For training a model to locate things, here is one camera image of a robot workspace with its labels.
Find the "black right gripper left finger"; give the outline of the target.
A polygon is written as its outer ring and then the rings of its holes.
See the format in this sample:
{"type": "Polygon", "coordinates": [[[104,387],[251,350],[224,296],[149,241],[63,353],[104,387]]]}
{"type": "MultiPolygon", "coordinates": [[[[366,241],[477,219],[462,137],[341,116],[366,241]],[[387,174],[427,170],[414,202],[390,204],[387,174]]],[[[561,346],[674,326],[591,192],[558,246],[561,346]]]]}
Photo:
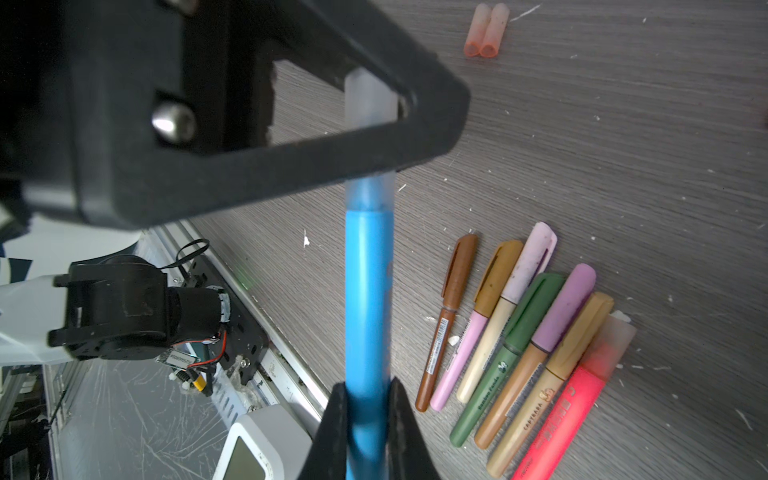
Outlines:
{"type": "Polygon", "coordinates": [[[333,386],[316,436],[298,480],[345,480],[348,452],[348,394],[333,386]]]}

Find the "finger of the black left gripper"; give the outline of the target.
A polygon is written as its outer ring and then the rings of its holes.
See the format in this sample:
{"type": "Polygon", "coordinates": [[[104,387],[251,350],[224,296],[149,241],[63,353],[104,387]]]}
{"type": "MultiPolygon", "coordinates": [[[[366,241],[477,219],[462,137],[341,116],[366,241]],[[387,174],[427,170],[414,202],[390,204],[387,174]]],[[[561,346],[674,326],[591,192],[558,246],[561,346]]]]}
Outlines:
{"type": "Polygon", "coordinates": [[[5,1],[1,226],[138,230],[449,152],[471,95],[369,1],[5,1]],[[271,145],[274,65],[365,69],[392,123],[271,145]]]}

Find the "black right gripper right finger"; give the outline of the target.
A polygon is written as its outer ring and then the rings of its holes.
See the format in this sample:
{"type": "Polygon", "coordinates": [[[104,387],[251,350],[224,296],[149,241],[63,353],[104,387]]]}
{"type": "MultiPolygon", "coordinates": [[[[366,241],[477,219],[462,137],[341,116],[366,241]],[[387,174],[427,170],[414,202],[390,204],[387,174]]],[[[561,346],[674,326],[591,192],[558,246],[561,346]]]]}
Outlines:
{"type": "Polygon", "coordinates": [[[402,382],[394,377],[388,395],[387,464],[390,480],[440,480],[402,382]]]}

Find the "blue highlighter pen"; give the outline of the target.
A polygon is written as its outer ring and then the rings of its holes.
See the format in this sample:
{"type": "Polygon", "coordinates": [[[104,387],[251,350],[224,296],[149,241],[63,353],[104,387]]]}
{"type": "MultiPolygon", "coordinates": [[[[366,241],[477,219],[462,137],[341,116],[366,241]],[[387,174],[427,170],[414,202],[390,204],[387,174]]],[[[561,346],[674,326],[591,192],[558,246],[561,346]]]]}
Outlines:
{"type": "Polygon", "coordinates": [[[349,479],[388,476],[396,174],[345,184],[345,387],[349,479]]]}

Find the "translucent pink pen cap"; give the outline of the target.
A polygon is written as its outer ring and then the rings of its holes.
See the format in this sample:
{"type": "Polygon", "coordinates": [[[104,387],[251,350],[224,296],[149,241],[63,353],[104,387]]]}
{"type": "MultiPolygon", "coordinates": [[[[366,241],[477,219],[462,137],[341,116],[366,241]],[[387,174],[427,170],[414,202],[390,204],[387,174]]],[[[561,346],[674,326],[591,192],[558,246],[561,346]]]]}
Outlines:
{"type": "Polygon", "coordinates": [[[480,54],[480,48],[490,22],[491,12],[492,8],[485,3],[480,3],[475,8],[463,48],[463,53],[466,57],[474,57],[480,54]]]}

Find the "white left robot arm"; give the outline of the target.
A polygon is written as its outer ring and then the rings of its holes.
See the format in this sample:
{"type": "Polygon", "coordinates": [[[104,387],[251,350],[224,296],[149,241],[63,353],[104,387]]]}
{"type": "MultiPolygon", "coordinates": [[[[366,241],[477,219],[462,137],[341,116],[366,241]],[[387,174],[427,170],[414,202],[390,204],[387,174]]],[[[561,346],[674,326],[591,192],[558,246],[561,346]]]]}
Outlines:
{"type": "Polygon", "coordinates": [[[228,333],[139,233],[450,151],[467,85],[369,1],[5,1],[1,362],[228,333]]]}

